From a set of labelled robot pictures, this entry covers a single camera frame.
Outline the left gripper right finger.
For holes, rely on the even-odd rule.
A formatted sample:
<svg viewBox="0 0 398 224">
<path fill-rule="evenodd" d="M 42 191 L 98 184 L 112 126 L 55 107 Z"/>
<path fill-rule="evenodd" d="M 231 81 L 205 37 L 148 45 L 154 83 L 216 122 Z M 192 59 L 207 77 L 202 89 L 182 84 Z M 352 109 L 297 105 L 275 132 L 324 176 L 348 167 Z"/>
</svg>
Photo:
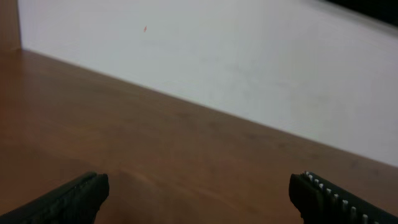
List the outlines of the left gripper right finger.
<svg viewBox="0 0 398 224">
<path fill-rule="evenodd" d="M 289 198 L 304 224 L 397 224 L 397 217 L 313 172 L 292 174 Z"/>
</svg>

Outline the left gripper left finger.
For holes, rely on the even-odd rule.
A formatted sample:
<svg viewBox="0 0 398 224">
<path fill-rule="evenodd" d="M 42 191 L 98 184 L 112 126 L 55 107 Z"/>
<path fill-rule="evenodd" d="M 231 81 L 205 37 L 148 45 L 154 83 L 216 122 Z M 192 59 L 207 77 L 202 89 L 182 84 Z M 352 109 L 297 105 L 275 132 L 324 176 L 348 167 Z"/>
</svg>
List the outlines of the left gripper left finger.
<svg viewBox="0 0 398 224">
<path fill-rule="evenodd" d="M 108 175 L 87 172 L 47 194 L 1 215 L 1 223 L 92 224 L 108 196 Z"/>
</svg>

